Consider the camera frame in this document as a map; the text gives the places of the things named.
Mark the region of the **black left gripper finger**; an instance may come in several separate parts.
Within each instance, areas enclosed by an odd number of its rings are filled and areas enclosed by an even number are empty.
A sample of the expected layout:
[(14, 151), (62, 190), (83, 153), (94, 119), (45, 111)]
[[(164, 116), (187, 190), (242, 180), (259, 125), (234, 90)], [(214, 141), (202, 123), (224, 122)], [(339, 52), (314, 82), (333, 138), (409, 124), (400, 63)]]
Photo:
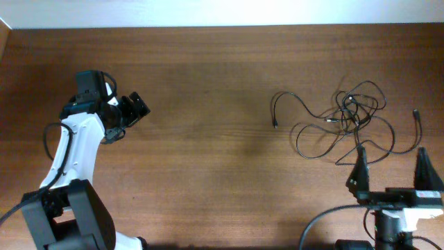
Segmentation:
[(131, 108), (131, 100), (128, 96), (122, 96), (121, 101), (119, 103), (121, 113), (122, 113), (122, 119), (123, 119), (123, 125), (126, 127), (131, 127), (135, 123), (137, 123), (141, 118), (138, 118)]
[(129, 95), (129, 99), (131, 100), (131, 108), (133, 110), (133, 113), (138, 118), (143, 118), (151, 112), (151, 110), (145, 104), (143, 99), (138, 95), (138, 93), (132, 92)]

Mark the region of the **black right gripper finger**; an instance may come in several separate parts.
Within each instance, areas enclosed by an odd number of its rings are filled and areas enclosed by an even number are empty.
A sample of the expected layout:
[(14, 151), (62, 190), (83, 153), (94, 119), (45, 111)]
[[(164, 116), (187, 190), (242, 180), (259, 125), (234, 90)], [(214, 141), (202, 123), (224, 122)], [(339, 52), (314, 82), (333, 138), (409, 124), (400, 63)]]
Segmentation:
[(345, 183), (348, 191), (357, 200), (365, 199), (369, 193), (369, 173), (366, 150), (363, 146), (357, 147), (357, 160), (350, 172), (350, 175)]
[(443, 191), (443, 181), (433, 168), (424, 147), (418, 149), (413, 186), (416, 190)]

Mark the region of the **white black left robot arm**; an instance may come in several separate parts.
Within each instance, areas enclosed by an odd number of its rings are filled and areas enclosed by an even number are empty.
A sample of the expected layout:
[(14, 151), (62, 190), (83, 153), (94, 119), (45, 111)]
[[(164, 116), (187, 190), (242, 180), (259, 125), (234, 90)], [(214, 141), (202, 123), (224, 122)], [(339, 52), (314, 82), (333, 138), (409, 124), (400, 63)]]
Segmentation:
[(60, 112), (56, 153), (39, 189), (23, 195), (20, 209), (37, 249), (147, 249), (142, 237), (116, 230), (92, 186), (102, 144), (123, 139), (150, 110), (136, 92), (117, 96), (107, 72), (76, 74), (78, 91)]

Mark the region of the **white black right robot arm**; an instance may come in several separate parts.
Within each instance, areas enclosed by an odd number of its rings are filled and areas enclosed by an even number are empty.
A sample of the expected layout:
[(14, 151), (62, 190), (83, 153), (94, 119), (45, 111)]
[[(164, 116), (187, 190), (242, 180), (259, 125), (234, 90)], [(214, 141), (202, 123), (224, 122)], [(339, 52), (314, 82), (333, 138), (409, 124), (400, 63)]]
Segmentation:
[(388, 187), (371, 192), (366, 150), (358, 157), (346, 185), (358, 204), (375, 216), (374, 244), (365, 240), (337, 240), (335, 249), (413, 249), (413, 232), (420, 219), (443, 214), (443, 181), (433, 168), (427, 151), (421, 147), (416, 157), (413, 187)]

